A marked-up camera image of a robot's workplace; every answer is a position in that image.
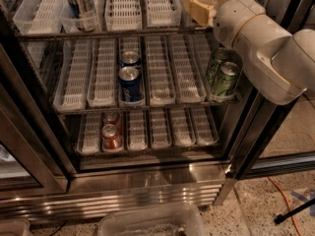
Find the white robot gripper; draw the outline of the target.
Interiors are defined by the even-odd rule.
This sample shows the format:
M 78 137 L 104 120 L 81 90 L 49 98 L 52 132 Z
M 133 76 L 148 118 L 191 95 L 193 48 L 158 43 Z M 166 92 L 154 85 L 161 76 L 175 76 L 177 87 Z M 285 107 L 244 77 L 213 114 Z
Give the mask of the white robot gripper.
M 215 39 L 225 48 L 232 43 L 242 27 L 258 15 L 266 13 L 255 0 L 226 1 L 217 10 L 219 0 L 183 0 L 183 7 L 191 18 L 203 28 L 213 27 Z

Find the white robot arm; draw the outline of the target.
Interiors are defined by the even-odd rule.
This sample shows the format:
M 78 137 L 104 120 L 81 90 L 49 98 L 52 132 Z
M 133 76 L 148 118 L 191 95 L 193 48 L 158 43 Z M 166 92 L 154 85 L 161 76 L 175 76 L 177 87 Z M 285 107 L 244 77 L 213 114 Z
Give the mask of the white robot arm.
M 291 34 L 255 0 L 183 0 L 183 8 L 241 57 L 248 80 L 272 103 L 315 89 L 315 30 Z

